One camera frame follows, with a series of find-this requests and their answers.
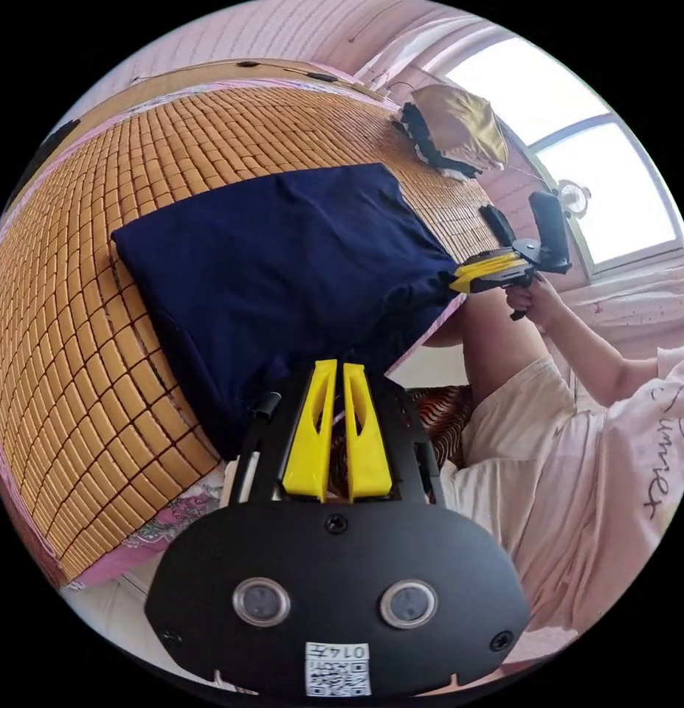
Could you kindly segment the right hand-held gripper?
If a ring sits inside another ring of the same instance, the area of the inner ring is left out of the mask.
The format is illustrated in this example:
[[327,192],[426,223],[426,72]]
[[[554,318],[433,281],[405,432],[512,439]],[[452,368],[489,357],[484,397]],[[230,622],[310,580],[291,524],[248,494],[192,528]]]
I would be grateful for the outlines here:
[[572,268],[567,250],[537,240],[519,239],[511,246],[471,257],[451,274],[448,287],[459,294],[478,294],[510,285],[528,285],[536,272],[565,275]]

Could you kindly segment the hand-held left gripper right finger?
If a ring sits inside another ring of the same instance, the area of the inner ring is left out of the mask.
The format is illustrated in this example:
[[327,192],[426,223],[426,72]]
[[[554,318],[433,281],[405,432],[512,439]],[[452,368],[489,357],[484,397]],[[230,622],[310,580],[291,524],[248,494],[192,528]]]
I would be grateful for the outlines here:
[[365,369],[345,363],[342,378],[349,499],[386,497],[392,477]]

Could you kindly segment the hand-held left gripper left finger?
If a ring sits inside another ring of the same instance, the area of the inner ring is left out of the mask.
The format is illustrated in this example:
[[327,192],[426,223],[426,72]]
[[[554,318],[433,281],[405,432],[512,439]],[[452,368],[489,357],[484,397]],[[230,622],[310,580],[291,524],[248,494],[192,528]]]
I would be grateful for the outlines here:
[[304,386],[282,479],[289,496],[327,494],[336,373],[336,360],[316,361]]

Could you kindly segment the person's right hand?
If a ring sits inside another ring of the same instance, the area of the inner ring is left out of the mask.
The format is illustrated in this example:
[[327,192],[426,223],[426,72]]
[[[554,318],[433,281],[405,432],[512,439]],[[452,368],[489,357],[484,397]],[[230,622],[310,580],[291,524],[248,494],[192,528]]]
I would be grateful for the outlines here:
[[567,312],[567,307],[557,291],[538,272],[528,285],[510,285],[505,290],[505,295],[510,309],[521,313],[546,333]]

